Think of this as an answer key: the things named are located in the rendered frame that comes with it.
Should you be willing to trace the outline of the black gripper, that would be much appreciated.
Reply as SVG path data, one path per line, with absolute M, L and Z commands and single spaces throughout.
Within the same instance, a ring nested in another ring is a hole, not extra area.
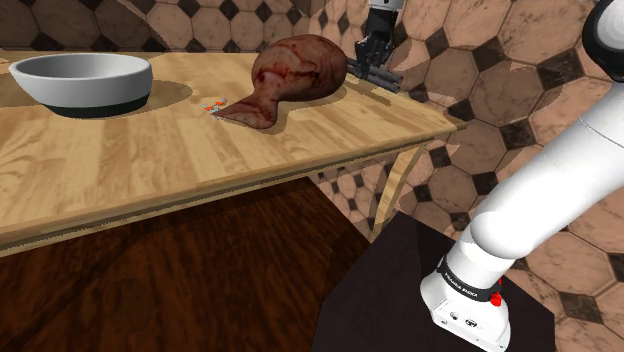
M 358 78 L 367 78 L 370 70 L 372 47 L 372 73 L 383 71 L 385 64 L 393 51 L 392 34 L 398 17 L 398 12 L 371 8 L 366 21 L 366 40 L 355 43 L 357 66 L 355 69 Z

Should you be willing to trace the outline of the dark grey rod-shaped thing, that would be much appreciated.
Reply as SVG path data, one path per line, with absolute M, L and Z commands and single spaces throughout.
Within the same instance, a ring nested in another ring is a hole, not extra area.
M 351 58 L 347 59 L 347 64 L 347 71 L 357 78 L 393 93 L 398 93 L 400 91 L 400 83 L 402 82 L 401 75 L 375 66 L 365 68 L 360 65 L 357 60 Z

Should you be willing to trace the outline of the reddish brown marbled vase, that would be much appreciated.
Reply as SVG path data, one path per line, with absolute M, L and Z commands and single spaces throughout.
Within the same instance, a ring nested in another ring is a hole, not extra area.
M 336 92 L 347 75 L 348 58 L 331 40 L 314 34 L 281 39 L 255 59 L 253 92 L 213 114 L 214 117 L 268 129 L 278 119 L 278 104 L 325 98 Z

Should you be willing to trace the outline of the small orange and blue thing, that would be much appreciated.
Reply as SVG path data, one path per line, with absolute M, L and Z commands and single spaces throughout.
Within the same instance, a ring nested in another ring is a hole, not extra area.
M 217 118 L 217 113 L 227 105 L 227 102 L 228 100 L 226 98 L 222 98 L 211 105 L 201 104 L 201 107 L 209 112 L 212 117 Z

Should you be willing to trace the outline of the dark robot stand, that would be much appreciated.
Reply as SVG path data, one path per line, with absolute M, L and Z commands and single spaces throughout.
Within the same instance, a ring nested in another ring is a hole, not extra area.
M 397 214 L 324 300 L 311 352 L 484 352 L 436 326 L 420 295 L 453 243 Z

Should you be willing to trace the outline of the light wooden table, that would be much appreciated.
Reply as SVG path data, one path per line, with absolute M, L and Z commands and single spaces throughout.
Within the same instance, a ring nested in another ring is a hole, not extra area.
M 375 220 L 390 215 L 427 143 L 461 120 L 348 77 L 332 96 L 283 102 L 266 130 L 207 106 L 252 90 L 251 53 L 152 53 L 147 104 L 107 119 L 38 105 L 0 51 L 0 257 L 396 154 Z

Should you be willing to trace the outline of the white bowl with dark base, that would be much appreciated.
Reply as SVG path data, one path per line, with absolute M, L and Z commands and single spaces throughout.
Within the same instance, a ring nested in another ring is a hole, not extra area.
M 103 118 L 144 106 L 152 89 L 152 66 L 113 53 L 38 56 L 13 63 L 9 72 L 35 101 L 57 115 Z

